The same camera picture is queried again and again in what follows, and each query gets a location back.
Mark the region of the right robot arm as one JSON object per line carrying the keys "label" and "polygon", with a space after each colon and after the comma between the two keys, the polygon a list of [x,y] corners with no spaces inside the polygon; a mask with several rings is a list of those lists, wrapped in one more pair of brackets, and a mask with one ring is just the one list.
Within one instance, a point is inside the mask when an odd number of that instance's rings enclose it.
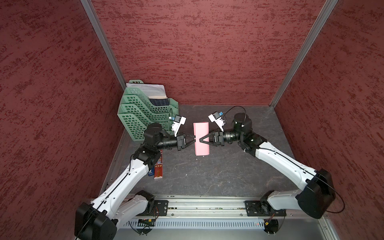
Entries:
{"label": "right robot arm", "polygon": [[215,147],[236,142],[245,153],[269,164],[297,187],[285,192],[268,191],[257,203],[257,213],[276,216],[278,211],[301,210],[309,217],[320,219],[327,212],[336,198],[328,171],[317,171],[278,150],[266,138],[253,132],[252,120],[247,114],[235,114],[233,127],[229,130],[224,130],[222,117],[223,114],[217,112],[209,115],[210,121],[219,129],[201,137],[195,136],[196,142]]}

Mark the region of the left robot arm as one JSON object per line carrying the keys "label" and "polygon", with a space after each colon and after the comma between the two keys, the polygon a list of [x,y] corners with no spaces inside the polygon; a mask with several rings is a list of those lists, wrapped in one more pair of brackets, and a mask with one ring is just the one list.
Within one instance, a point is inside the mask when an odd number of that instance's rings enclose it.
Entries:
{"label": "left robot arm", "polygon": [[196,141],[195,136],[191,135],[193,139],[187,142],[188,136],[170,135],[159,123],[150,124],[144,131],[144,142],[132,155],[123,173],[99,197],[78,207],[75,216],[76,239],[112,240],[125,222],[142,213],[151,214],[154,196],[146,191],[135,194],[124,208],[121,208],[121,204],[158,162],[161,150],[182,150]]}

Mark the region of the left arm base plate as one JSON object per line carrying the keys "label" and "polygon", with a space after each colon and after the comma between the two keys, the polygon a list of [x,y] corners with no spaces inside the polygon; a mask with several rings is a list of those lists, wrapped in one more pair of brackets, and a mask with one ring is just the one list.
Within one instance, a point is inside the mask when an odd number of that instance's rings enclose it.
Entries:
{"label": "left arm base plate", "polygon": [[138,216],[149,216],[149,217],[164,217],[168,213],[169,201],[167,200],[154,200],[149,204],[147,209],[138,214]]}

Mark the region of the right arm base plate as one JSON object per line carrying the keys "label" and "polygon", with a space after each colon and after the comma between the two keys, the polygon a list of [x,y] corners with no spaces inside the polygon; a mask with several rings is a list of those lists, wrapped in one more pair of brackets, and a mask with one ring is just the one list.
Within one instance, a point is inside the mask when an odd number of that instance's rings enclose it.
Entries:
{"label": "right arm base plate", "polygon": [[274,210],[268,202],[244,201],[248,217],[286,217],[286,210]]}

